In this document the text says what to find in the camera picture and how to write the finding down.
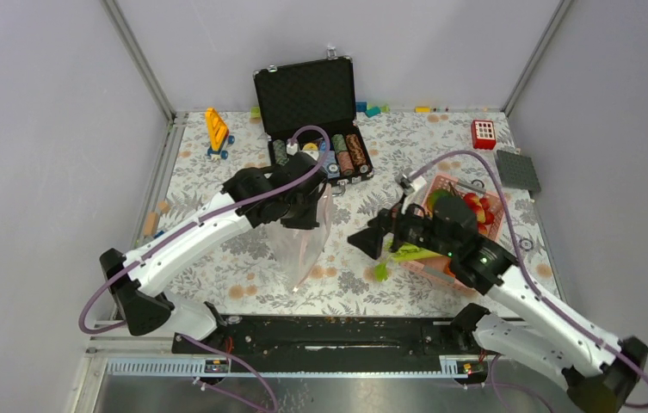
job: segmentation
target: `gray baseplate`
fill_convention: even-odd
[[[504,187],[526,189],[533,193],[541,191],[534,163],[530,157],[496,151],[496,167]]]

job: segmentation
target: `blue toy block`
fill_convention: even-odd
[[[369,109],[367,112],[364,112],[364,114],[368,117],[371,118],[372,116],[376,116],[378,114],[381,114],[382,110],[379,107],[374,107]]]

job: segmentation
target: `black tray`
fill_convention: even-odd
[[[370,169],[351,176],[330,178],[336,185],[366,181],[373,176],[372,159],[355,124],[354,66],[351,58],[333,59],[269,67],[253,75],[262,126],[270,137],[268,154],[275,164],[273,141],[289,139],[302,126],[316,125],[329,134],[355,134]],[[320,138],[315,132],[302,133],[299,146]]]

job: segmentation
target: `red apple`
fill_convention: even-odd
[[[493,224],[494,220],[496,220],[496,215],[494,215],[491,211],[486,211],[484,224],[491,225]]]
[[[476,213],[476,220],[479,224],[485,224],[485,210],[482,206],[476,206],[473,208],[473,211]]]
[[[488,211],[489,209],[491,209],[491,203],[488,201],[488,198],[483,197],[479,201],[484,210]]]
[[[480,206],[480,201],[478,200],[478,195],[473,192],[469,192],[463,195],[463,200],[468,204],[469,207]]]

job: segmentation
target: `white wall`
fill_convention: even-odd
[[[0,2],[0,412],[62,410],[164,124],[100,2]]]
[[[559,0],[119,0],[177,110],[250,110],[252,73],[354,58],[357,98],[500,108]]]
[[[648,2],[575,2],[511,126],[570,298],[648,344]]]

